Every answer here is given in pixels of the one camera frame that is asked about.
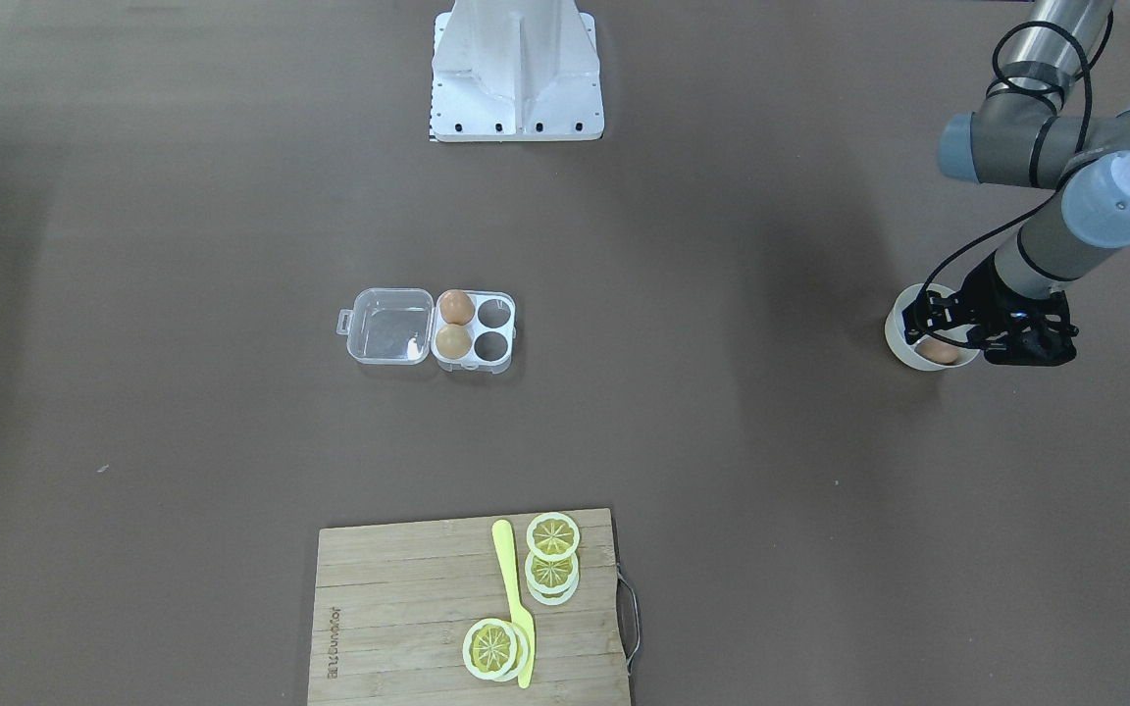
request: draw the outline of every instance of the plastic egg carton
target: plastic egg carton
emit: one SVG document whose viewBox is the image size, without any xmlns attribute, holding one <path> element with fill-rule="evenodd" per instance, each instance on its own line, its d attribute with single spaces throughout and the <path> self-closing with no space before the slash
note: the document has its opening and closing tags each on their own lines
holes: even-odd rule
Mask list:
<svg viewBox="0 0 1130 706">
<path fill-rule="evenodd" d="M 346 350 L 363 365 L 416 366 L 433 354 L 444 371 L 502 374 L 512 365 L 516 304 L 502 291 L 462 291 L 473 300 L 475 313 L 463 324 L 470 348 L 459 358 L 444 358 L 435 347 L 435 334 L 447 322 L 425 289 L 365 289 L 350 308 L 339 311 L 333 331 L 346 337 Z"/>
<path fill-rule="evenodd" d="M 435 304 L 435 330 L 431 335 L 429 350 L 438 360 L 438 367 L 444 371 L 486 371 L 488 374 L 502 374 L 512 363 L 512 339 L 516 330 L 512 328 L 516 305 L 511 296 L 499 291 L 471 291 L 462 289 L 463 294 L 473 300 L 473 317 L 463 324 L 464 333 L 470 334 L 470 350 L 461 358 L 444 358 L 438 352 L 435 342 L 438 330 L 447 322 Z"/>
</svg>

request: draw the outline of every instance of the citrus slice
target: citrus slice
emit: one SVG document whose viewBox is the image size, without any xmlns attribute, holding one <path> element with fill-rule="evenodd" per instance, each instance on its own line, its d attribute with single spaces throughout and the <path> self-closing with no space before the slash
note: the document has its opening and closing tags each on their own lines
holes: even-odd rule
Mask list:
<svg viewBox="0 0 1130 706">
<path fill-rule="evenodd" d="M 564 559 L 577 549 L 579 531 L 574 520 L 560 513 L 544 513 L 525 528 L 530 554 L 544 561 Z"/>
<path fill-rule="evenodd" d="M 510 622 L 483 618 L 464 634 L 464 669 L 480 680 L 496 680 L 516 662 L 516 634 Z"/>
<path fill-rule="evenodd" d="M 494 680 L 514 680 L 516 676 L 521 673 L 521 670 L 525 668 L 525 661 L 530 657 L 530 638 L 525 637 L 525 631 L 519 628 L 512 622 L 508 622 L 508 627 L 516 635 L 516 665 L 514 669 L 508 670 L 507 674 L 503 674 L 502 678 L 496 678 Z"/>
<path fill-rule="evenodd" d="M 525 589 L 544 595 L 560 595 L 577 583 L 577 554 L 564 559 L 546 561 L 533 554 L 525 554 Z"/>
<path fill-rule="evenodd" d="M 573 585 L 570 585 L 570 587 L 565 590 L 565 593 L 557 595 L 544 595 L 533 589 L 529 590 L 530 598 L 538 600 L 538 602 L 544 605 L 560 605 L 560 603 L 566 602 L 566 600 L 574 598 L 574 591 L 577 591 L 577 579 L 574 581 Z"/>
</svg>

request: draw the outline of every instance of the egg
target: egg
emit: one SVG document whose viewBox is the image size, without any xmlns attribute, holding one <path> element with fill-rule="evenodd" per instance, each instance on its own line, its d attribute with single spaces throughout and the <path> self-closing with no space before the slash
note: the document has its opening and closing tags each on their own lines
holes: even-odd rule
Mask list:
<svg viewBox="0 0 1130 706">
<path fill-rule="evenodd" d="M 444 322 L 466 325 L 473 319 L 473 300 L 459 289 L 449 289 L 438 298 L 438 313 Z"/>
<path fill-rule="evenodd" d="M 958 347 L 933 338 L 924 339 L 914 350 L 916 350 L 919 356 L 928 358 L 932 363 L 939 363 L 941 366 L 951 366 L 960 357 L 960 349 Z"/>
<path fill-rule="evenodd" d="M 470 340 L 470 332 L 466 331 L 464 326 L 445 324 L 438 333 L 435 333 L 435 349 L 438 349 L 440 356 L 444 358 L 452 360 L 463 358 L 470 352 L 471 346 L 473 341 Z"/>
</svg>

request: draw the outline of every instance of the cutting board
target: cutting board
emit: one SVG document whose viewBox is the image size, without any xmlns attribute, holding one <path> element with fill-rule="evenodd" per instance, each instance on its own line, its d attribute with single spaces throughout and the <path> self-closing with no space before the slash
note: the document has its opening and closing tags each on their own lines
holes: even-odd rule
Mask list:
<svg viewBox="0 0 1130 706">
<path fill-rule="evenodd" d="M 516 538 L 521 602 L 534 617 L 530 687 L 477 680 L 461 643 L 480 618 L 508 619 L 490 524 L 468 517 L 323 529 L 316 549 L 310 706 L 631 706 L 616 612 L 614 518 L 566 509 L 582 532 L 579 586 L 562 605 L 525 591 L 525 525 Z"/>
</svg>

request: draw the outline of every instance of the gray tabletop surface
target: gray tabletop surface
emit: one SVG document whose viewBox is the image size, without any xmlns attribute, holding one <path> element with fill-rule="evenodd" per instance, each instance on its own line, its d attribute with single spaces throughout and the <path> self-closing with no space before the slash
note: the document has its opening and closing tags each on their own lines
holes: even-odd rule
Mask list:
<svg viewBox="0 0 1130 706">
<path fill-rule="evenodd" d="M 427 140 L 449 8 L 0 1 L 0 706 L 302 705 L 320 529 L 588 506 L 641 705 L 1130 705 L 1130 250 L 1070 366 L 881 334 L 1044 197 L 936 166 L 1029 6 L 588 0 L 605 138 L 506 146 Z M 357 365 L 368 286 L 511 371 Z"/>
</svg>

